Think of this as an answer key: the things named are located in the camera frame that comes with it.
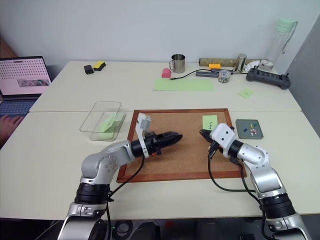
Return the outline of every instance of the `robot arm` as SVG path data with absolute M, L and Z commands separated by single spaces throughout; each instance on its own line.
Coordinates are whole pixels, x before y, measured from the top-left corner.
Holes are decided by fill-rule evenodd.
M 169 131 L 156 135 L 147 132 L 151 119 L 140 113 L 135 130 L 139 140 L 124 140 L 101 152 L 87 156 L 82 162 L 82 176 L 74 202 L 69 206 L 58 240 L 104 240 L 107 224 L 105 214 L 110 183 L 117 169 L 136 158 L 161 154 L 161 148 L 177 143 L 182 135 Z
M 250 170 L 260 208 L 274 236 L 281 240 L 312 240 L 278 173 L 270 166 L 268 153 L 260 146 L 236 140 L 236 134 L 225 123 L 217 125 L 210 137 L 222 147 L 226 158 L 237 158 Z

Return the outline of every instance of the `laptop screen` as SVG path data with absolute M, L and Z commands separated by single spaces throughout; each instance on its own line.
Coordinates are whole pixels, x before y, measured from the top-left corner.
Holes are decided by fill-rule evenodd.
M 51 84 L 41 56 L 0 59 L 2 96 L 40 96 Z

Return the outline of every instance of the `laptop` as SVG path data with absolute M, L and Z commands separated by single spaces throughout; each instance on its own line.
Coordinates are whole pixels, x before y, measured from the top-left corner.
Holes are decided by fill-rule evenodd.
M 50 84 L 42 56 L 0 58 L 0 117 L 27 115 Z

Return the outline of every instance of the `white table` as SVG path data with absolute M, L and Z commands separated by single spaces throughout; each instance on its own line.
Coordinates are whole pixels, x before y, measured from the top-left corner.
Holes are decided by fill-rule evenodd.
M 69 62 L 30 111 L 90 111 L 97 101 L 121 102 L 125 111 L 214 108 L 228 108 L 232 112 L 301 111 L 289 90 L 248 82 L 245 74 L 231 76 L 226 84 L 211 78 L 214 91 L 153 91 L 154 80 L 161 78 L 167 62 L 108 62 L 102 71 L 86 75 L 84 65 L 94 63 Z M 183 76 L 201 68 L 204 67 L 198 63 L 187 63 L 184 73 L 172 76 Z M 199 77 L 193 74 L 190 78 Z M 254 90 L 254 95 L 248 99 L 239 96 L 244 88 Z
M 87 114 L 31 112 L 26 116 L 0 151 L 0 217 L 64 219 L 76 195 L 83 159 L 110 144 L 90 141 L 79 131 Z M 259 120 L 264 138 L 243 141 L 268 151 L 296 211 L 319 213 L 320 139 L 304 114 L 233 111 L 230 116 L 234 126 L 236 119 Z M 117 141 L 127 138 L 131 117 L 128 112 Z M 118 185 L 116 177 L 112 189 Z M 242 187 L 239 178 L 218 181 L 227 188 Z M 221 191 L 209 179 L 128 183 L 114 199 L 112 219 L 261 215 L 248 194 Z

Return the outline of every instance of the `person's hand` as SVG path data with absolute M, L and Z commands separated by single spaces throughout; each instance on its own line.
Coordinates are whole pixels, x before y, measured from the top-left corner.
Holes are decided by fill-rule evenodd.
M 8 115 L 4 115 L 0 117 L 0 148 L 6 143 L 23 119 L 23 116 L 11 118 Z

